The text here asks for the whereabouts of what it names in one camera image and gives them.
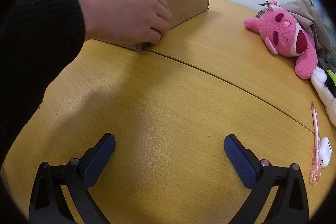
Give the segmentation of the black sleeve forearm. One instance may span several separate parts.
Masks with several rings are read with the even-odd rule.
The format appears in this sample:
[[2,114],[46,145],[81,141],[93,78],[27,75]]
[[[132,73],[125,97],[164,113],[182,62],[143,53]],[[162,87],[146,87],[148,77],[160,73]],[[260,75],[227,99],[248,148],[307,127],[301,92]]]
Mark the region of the black sleeve forearm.
[[1,27],[1,159],[85,38],[78,0],[15,0]]

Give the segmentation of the person's left hand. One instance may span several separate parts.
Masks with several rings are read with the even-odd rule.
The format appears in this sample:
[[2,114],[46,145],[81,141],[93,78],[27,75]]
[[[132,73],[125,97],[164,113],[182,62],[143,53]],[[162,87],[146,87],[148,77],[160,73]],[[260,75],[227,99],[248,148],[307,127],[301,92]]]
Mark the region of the person's left hand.
[[85,40],[107,43],[158,44],[172,21],[165,0],[78,0],[85,22]]

